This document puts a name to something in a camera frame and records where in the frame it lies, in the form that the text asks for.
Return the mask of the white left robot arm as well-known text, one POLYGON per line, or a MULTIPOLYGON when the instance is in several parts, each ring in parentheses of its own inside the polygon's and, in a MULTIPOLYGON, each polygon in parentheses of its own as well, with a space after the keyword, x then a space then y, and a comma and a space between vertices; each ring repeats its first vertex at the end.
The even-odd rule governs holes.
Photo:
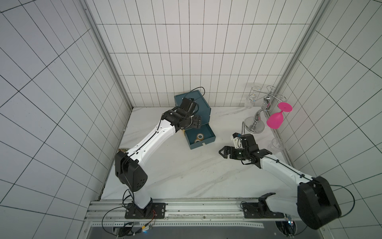
POLYGON ((201 128, 202 117, 179 107, 164 112, 158 124, 146 137, 127 152, 115 155, 115 175, 126 185, 133 198, 133 205, 145 210, 152 198, 144 189, 148 175, 144 165, 154 152, 181 129, 201 128))

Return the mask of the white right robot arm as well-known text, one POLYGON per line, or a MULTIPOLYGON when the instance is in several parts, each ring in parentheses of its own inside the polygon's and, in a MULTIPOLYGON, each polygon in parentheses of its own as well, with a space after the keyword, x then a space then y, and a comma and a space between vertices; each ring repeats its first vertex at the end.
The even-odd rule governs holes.
POLYGON ((278 197, 274 192, 259 197, 259 215, 266 217, 281 213, 296 216, 314 230, 342 217, 340 206, 325 178, 303 174, 272 157, 272 153, 267 149, 225 146, 218 153, 225 159, 249 161, 250 164, 277 177, 293 192, 292 197, 278 197))

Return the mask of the teal drawer cabinet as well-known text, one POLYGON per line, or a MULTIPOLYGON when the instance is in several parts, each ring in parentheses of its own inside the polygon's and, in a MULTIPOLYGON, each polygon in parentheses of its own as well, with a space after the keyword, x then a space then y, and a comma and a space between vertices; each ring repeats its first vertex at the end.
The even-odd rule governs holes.
POLYGON ((196 149, 215 141, 216 136, 212 131, 210 123, 211 107, 204 99, 200 90, 176 95, 174 97, 175 105, 180 107, 184 98, 195 102, 196 106, 192 114, 193 123, 184 129, 185 137, 190 149, 196 149))

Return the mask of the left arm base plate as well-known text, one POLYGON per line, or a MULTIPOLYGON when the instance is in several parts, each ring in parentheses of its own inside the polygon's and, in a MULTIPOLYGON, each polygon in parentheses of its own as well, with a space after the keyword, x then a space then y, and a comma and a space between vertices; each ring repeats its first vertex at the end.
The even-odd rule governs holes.
POLYGON ((128 204, 125 219, 164 219, 166 203, 149 203, 144 209, 140 209, 135 204, 128 204))

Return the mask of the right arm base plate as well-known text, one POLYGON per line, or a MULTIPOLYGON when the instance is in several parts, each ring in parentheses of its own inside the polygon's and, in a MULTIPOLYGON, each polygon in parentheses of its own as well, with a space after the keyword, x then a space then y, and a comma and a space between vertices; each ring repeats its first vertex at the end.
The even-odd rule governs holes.
POLYGON ((285 216, 282 213, 275 213, 269 211, 264 206, 259 205, 259 203, 248 203, 242 201, 240 203, 240 208, 244 213, 244 218, 246 219, 284 219, 285 216))

